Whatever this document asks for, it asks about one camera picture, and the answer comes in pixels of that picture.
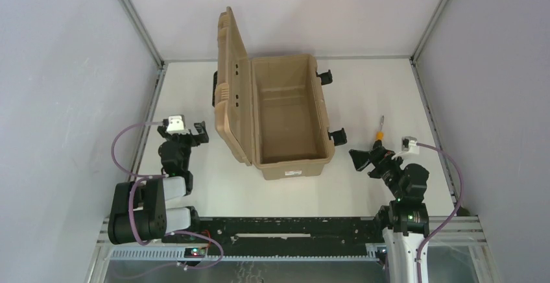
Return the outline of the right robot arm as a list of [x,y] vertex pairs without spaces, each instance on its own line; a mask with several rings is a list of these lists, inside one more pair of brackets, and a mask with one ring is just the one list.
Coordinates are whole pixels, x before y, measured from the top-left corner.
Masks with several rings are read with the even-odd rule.
[[356,171],[368,166],[368,176],[380,179],[394,199],[374,218],[376,232],[385,243],[382,252],[390,282],[428,282],[427,244],[429,215],[424,203],[429,172],[419,164],[403,165],[403,155],[376,140],[369,151],[349,150]]

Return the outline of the orange black handled screwdriver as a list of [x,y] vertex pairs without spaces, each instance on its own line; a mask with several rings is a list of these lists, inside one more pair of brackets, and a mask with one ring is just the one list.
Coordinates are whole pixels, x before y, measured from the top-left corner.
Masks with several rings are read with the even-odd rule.
[[382,144],[382,141],[383,141],[383,138],[384,138],[384,132],[383,132],[384,122],[385,122],[385,116],[382,115],[381,118],[380,118],[379,128],[378,128],[378,131],[376,133],[375,143],[377,143],[377,144]]

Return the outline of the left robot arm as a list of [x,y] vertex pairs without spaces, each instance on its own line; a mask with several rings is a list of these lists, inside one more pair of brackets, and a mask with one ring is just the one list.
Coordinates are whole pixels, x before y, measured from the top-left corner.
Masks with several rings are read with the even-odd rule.
[[156,122],[155,126],[164,139],[157,150],[160,174],[133,174],[133,182],[115,187],[107,228],[108,238],[115,245],[146,245],[180,230],[190,233],[198,230],[200,218],[194,206],[168,208],[166,203],[191,195],[191,150],[209,142],[206,124],[195,123],[195,134],[185,127],[180,116]]

